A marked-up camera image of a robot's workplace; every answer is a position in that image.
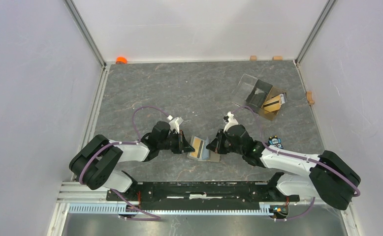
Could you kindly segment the olive card holder wallet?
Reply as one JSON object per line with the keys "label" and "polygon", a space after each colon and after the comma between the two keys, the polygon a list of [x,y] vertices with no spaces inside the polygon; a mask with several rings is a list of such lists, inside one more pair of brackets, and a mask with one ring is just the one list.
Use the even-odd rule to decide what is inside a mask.
{"label": "olive card holder wallet", "polygon": [[214,153],[206,148],[210,143],[210,139],[199,138],[197,136],[192,136],[191,146],[195,149],[194,152],[188,154],[188,158],[201,161],[201,162],[220,162],[221,156],[217,153]]}

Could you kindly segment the gold credit card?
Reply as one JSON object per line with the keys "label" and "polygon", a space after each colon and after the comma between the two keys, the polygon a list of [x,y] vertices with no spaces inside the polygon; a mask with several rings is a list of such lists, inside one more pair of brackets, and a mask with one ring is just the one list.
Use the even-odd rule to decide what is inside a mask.
{"label": "gold credit card", "polygon": [[191,145],[195,148],[195,152],[191,152],[189,154],[189,157],[200,160],[200,161],[208,160],[209,150],[206,149],[206,140],[193,136],[191,141],[192,141]]}

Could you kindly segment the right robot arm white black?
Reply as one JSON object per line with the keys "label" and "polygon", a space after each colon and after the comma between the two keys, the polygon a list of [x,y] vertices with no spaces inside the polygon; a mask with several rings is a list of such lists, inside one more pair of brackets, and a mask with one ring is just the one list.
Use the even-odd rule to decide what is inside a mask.
{"label": "right robot arm white black", "polygon": [[206,149],[220,155],[236,153],[252,166],[285,171],[277,182],[267,187],[267,195],[274,201],[284,196],[304,195],[346,210],[352,198],[360,195],[360,176],[329,150],[322,154],[286,151],[253,139],[243,125],[218,130]]}

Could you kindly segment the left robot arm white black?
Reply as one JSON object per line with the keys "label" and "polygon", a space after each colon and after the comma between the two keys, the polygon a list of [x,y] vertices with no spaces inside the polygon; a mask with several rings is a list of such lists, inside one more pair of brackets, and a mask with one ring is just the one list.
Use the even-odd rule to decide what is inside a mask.
{"label": "left robot arm white black", "polygon": [[121,162],[148,162],[158,156],[161,150],[173,154],[194,152],[180,129],[181,120],[157,122],[152,131],[139,141],[120,142],[99,134],[93,137],[70,161],[69,169],[81,184],[91,190],[106,187],[116,190],[125,200],[137,195],[135,180],[123,171],[117,171]]}

